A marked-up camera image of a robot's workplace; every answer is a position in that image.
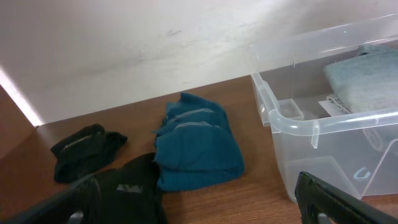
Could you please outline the large black folded garment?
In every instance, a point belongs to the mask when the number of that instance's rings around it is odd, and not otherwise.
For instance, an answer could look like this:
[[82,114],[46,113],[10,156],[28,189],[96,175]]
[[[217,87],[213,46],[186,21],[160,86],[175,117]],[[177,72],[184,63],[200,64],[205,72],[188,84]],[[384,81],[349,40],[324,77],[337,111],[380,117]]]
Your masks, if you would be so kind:
[[80,223],[166,224],[153,152],[95,174],[71,216]]

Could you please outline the small black folded garment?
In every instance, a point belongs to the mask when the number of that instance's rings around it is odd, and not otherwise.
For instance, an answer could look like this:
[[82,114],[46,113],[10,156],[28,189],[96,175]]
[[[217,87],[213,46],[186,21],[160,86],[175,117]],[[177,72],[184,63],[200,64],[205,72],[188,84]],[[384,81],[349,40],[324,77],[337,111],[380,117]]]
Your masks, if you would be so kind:
[[72,183],[112,163],[127,136],[92,124],[51,147],[56,157],[54,180]]

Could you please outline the white label in bin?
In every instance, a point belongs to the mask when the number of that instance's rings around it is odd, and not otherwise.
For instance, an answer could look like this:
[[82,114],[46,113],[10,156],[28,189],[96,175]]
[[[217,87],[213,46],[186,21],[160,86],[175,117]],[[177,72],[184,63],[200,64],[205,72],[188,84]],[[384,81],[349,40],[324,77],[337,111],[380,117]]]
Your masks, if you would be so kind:
[[330,116],[341,116],[345,113],[339,109],[339,107],[330,103],[328,100],[319,101],[320,106],[330,115]]

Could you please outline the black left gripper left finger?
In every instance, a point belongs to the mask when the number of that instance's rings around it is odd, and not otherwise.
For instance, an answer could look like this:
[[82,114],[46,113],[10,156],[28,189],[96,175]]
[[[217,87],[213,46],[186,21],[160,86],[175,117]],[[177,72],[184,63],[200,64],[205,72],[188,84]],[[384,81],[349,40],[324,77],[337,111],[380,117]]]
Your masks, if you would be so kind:
[[3,220],[2,223],[95,223],[100,210],[99,183],[92,175],[87,175],[72,183],[67,189]]

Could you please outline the light grey jeans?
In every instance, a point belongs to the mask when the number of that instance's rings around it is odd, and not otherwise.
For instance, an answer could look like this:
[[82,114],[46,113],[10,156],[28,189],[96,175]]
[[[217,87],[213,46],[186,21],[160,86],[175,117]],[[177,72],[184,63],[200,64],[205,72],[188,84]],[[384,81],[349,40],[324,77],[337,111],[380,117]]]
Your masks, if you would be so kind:
[[323,69],[333,93],[327,100],[344,113],[397,107],[397,49],[361,45],[355,57]]

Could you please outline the teal blue folded garment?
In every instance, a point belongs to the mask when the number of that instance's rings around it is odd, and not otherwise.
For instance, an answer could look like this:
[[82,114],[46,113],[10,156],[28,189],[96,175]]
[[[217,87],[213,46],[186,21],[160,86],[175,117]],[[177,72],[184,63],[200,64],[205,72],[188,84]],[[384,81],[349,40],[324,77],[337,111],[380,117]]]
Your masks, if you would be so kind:
[[157,186],[163,191],[196,190],[244,173],[243,155],[218,103],[181,93],[177,102],[167,103],[165,118],[154,133]]

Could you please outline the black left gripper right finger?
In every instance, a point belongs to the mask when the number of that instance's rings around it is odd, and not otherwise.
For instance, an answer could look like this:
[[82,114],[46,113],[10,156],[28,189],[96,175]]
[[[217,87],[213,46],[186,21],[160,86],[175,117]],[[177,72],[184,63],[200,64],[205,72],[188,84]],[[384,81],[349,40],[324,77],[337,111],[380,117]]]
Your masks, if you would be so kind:
[[397,224],[397,219],[352,197],[318,177],[301,172],[295,187],[301,222]]

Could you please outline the clear plastic storage bin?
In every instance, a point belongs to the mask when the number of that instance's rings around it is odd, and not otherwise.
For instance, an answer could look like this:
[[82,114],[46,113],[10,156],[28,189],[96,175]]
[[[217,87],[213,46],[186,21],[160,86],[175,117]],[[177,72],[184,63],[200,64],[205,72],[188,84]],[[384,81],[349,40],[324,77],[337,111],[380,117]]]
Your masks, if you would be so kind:
[[397,192],[397,107],[330,116],[318,103],[333,93],[323,69],[361,45],[397,49],[397,15],[249,46],[259,116],[290,198],[302,171],[356,198]]

